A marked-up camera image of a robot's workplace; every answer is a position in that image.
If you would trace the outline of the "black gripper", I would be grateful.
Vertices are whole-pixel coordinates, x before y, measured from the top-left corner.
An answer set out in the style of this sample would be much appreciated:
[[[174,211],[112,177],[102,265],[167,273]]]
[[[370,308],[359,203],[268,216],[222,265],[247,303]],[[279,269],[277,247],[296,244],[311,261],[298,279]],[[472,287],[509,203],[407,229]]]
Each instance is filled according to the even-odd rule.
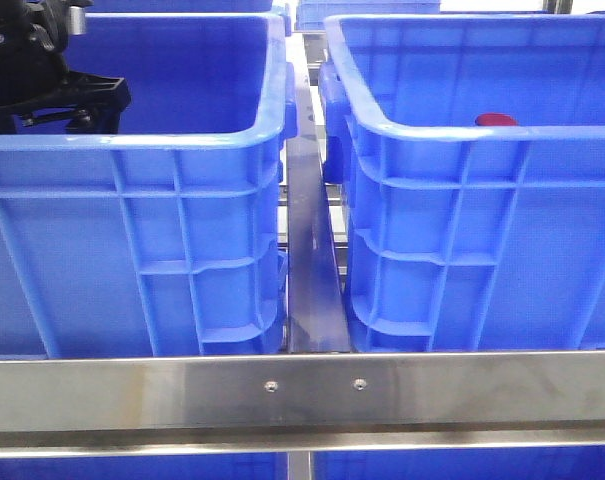
[[[91,1],[0,1],[0,135],[65,120],[71,134],[116,134],[131,102],[125,79],[71,70],[69,37]]]

